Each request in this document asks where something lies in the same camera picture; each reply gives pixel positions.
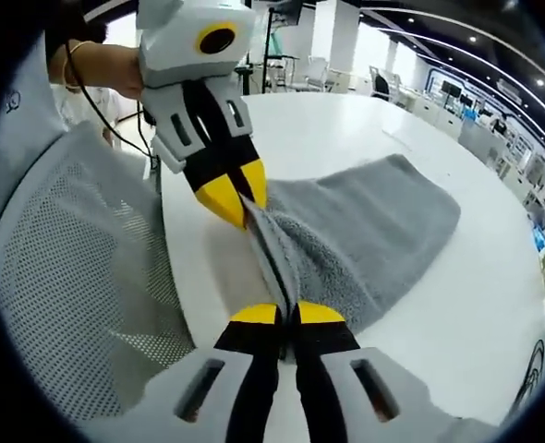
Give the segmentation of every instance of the round white table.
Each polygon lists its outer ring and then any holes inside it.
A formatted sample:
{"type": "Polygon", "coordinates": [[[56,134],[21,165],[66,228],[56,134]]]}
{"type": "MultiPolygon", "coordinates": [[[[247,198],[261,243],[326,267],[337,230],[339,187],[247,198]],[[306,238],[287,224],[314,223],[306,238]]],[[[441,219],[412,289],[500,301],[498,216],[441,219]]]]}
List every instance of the round white table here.
{"type": "MultiPolygon", "coordinates": [[[[249,96],[253,141],[268,178],[322,177],[404,154],[447,190],[462,213],[421,281],[358,334],[424,381],[438,407],[497,425],[541,332],[545,289],[527,214],[494,172],[414,115],[356,95],[249,96]]],[[[163,222],[172,272],[197,346],[213,346],[228,319],[271,301],[245,233],[199,204],[183,174],[163,168],[163,222]]],[[[306,442],[295,368],[281,381],[266,441],[306,442]]]]}

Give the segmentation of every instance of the black cable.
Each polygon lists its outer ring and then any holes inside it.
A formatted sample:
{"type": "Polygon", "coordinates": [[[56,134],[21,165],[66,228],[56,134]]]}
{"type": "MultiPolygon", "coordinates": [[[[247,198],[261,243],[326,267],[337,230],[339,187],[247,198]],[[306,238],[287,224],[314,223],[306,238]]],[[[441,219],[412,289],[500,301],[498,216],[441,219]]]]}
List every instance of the black cable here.
{"type": "Polygon", "coordinates": [[[513,405],[507,414],[507,418],[513,416],[520,409],[523,401],[531,397],[533,390],[538,386],[539,380],[541,379],[541,374],[543,372],[544,358],[545,345],[543,344],[542,340],[538,340],[533,348],[533,352],[531,353],[531,358],[529,359],[529,365],[527,366],[523,383],[516,394],[515,401],[513,401],[513,405]],[[541,358],[539,359],[539,364],[536,367],[534,364],[539,354],[541,355],[541,358]]]}
{"type": "Polygon", "coordinates": [[[141,140],[143,141],[143,144],[145,145],[145,149],[148,152],[148,156],[150,157],[150,170],[155,171],[158,167],[158,157],[157,155],[151,155],[151,149],[150,145],[145,139],[145,136],[143,135],[143,131],[141,130],[141,104],[139,101],[137,101],[137,132],[139,132],[139,136],[141,137],[141,140]]]}
{"type": "Polygon", "coordinates": [[[261,93],[266,93],[266,67],[269,62],[269,47],[271,45],[271,30],[273,28],[273,14],[274,9],[269,8],[268,23],[266,26],[266,40],[264,41],[264,59],[262,63],[262,88],[261,93]]]}
{"type": "Polygon", "coordinates": [[[86,91],[86,86],[84,85],[84,82],[83,80],[81,79],[81,76],[79,75],[79,72],[78,70],[76,69],[76,65],[73,63],[73,56],[71,54],[71,51],[69,50],[69,43],[68,42],[65,42],[65,47],[66,47],[66,53],[67,53],[67,61],[69,62],[69,67],[71,67],[71,72],[73,73],[73,77],[76,79],[76,81],[78,82],[78,86],[79,88],[81,89],[81,91],[83,92],[83,94],[86,96],[86,99],[88,100],[88,102],[90,103],[90,106],[94,109],[94,111],[98,114],[98,116],[100,117],[100,119],[103,121],[104,125],[113,133],[115,134],[115,136],[120,139],[121,141],[124,141],[125,143],[127,143],[129,146],[135,148],[136,150],[138,150],[139,152],[141,152],[144,156],[148,157],[151,161],[153,161],[153,156],[151,155],[151,152],[150,152],[150,148],[149,146],[147,145],[147,141],[145,141],[145,138],[144,137],[141,137],[141,139],[143,139],[143,141],[145,142],[145,146],[147,147],[148,149],[148,152],[144,152],[139,146],[137,146],[136,144],[128,141],[126,138],[123,138],[113,127],[110,123],[108,123],[108,120],[106,120],[106,117],[104,117],[103,113],[100,112],[100,109],[98,109],[98,106],[96,106],[96,103],[94,103],[94,100],[90,97],[90,94],[86,91]]]}

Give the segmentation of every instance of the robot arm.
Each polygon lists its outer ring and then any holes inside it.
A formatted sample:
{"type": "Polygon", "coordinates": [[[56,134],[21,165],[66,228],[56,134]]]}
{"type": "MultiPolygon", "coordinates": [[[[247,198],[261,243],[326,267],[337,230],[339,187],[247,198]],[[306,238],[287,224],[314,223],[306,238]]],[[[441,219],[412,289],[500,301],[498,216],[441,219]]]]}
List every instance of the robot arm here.
{"type": "Polygon", "coordinates": [[[184,172],[201,204],[241,229],[241,196],[266,204],[248,107],[230,78],[255,17],[215,0],[145,0],[138,15],[141,101],[156,121],[153,149],[174,173],[184,172]]]}

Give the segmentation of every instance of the window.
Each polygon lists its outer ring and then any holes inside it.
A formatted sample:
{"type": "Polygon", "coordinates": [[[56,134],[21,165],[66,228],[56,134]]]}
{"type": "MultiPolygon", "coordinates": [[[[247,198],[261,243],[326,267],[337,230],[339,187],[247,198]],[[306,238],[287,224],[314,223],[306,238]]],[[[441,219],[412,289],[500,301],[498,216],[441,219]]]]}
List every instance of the window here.
{"type": "Polygon", "coordinates": [[[129,48],[137,47],[135,18],[135,14],[129,14],[128,16],[111,21],[106,30],[106,43],[120,44],[129,48]]]}
{"type": "Polygon", "coordinates": [[[395,51],[394,74],[400,76],[406,86],[412,85],[417,67],[417,55],[410,48],[398,43],[395,51]]]}
{"type": "Polygon", "coordinates": [[[367,77],[369,66],[385,69],[390,38],[369,25],[358,25],[357,44],[353,59],[353,71],[356,75],[367,77]]]}

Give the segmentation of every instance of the gripper camera lens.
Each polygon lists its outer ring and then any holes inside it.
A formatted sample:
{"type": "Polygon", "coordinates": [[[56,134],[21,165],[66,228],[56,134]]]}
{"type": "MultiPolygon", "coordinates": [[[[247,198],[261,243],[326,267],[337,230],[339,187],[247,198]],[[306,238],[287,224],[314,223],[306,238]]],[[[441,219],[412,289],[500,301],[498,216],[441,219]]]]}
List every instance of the gripper camera lens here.
{"type": "Polygon", "coordinates": [[[227,49],[235,38],[236,32],[230,26],[209,27],[200,34],[198,49],[203,54],[218,54],[227,49]]]}

